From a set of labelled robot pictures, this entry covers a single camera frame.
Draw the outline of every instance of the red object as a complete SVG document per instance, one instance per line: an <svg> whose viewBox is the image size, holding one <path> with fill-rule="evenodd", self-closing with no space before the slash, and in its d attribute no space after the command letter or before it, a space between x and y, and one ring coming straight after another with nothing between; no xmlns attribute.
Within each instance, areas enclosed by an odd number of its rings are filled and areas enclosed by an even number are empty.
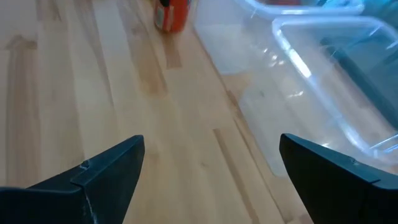
<svg viewBox="0 0 398 224"><path fill-rule="evenodd" d="M181 31L187 21L191 0L155 0L155 25L166 32Z"/></svg>

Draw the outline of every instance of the clear plastic container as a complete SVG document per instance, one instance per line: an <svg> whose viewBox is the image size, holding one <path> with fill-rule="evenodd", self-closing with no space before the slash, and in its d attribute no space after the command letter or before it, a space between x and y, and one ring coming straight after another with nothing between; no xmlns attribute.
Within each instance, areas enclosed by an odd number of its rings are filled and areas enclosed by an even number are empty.
<svg viewBox="0 0 398 224"><path fill-rule="evenodd" d="M364 9L363 0L300 0L300 5L287 6L269 4L280 0L235 0L250 11L254 11L264 18L274 19L286 15L323 15L347 16L358 15Z"/></svg>
<svg viewBox="0 0 398 224"><path fill-rule="evenodd" d="M239 106L274 174L286 175L282 133L398 173L396 31L371 17L285 17L272 33Z"/></svg>
<svg viewBox="0 0 398 224"><path fill-rule="evenodd" d="M266 41L264 34L271 32L275 16L355 15L364 8L362 0L349 0L343 7L338 7L341 0L329 0L323 7L313 5L318 0L305 0L307 6L270 6L259 1L198 1L194 26L220 74L234 75L250 67L252 56L248 44Z"/></svg>

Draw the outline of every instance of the black plastic claw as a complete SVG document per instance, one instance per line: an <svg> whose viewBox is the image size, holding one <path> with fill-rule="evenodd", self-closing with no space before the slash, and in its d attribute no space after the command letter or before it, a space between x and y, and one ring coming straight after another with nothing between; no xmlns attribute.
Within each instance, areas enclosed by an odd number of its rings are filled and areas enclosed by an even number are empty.
<svg viewBox="0 0 398 224"><path fill-rule="evenodd" d="M279 151L314 224L398 223L398 176L292 134Z"/></svg>
<svg viewBox="0 0 398 224"><path fill-rule="evenodd" d="M28 189L0 188L0 223L122 223L144 153L134 136Z"/></svg>

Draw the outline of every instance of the wooden countertop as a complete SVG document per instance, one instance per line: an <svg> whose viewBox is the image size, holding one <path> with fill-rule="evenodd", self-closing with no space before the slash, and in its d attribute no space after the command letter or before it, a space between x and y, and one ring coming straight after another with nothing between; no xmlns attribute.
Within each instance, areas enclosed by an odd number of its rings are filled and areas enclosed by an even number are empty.
<svg viewBox="0 0 398 224"><path fill-rule="evenodd" d="M311 223L190 22L164 35L149 0L0 5L0 184L27 187L135 134L146 156L125 223Z"/></svg>

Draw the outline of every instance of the plastic bin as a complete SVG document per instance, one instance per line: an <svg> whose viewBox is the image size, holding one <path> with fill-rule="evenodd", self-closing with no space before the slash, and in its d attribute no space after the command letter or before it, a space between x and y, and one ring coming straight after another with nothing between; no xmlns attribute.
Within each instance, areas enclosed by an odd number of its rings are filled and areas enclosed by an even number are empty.
<svg viewBox="0 0 398 224"><path fill-rule="evenodd" d="M396 31L371 17L293 17L272 33L278 47L254 61L239 106L274 174L286 175L282 133L397 173Z"/></svg>
<svg viewBox="0 0 398 224"><path fill-rule="evenodd" d="M277 16L356 15L364 9L362 0L301 0L304 6L276 6L262 0L199 0L194 26L215 67L222 75L233 75L250 67L250 45L257 47L271 32Z"/></svg>

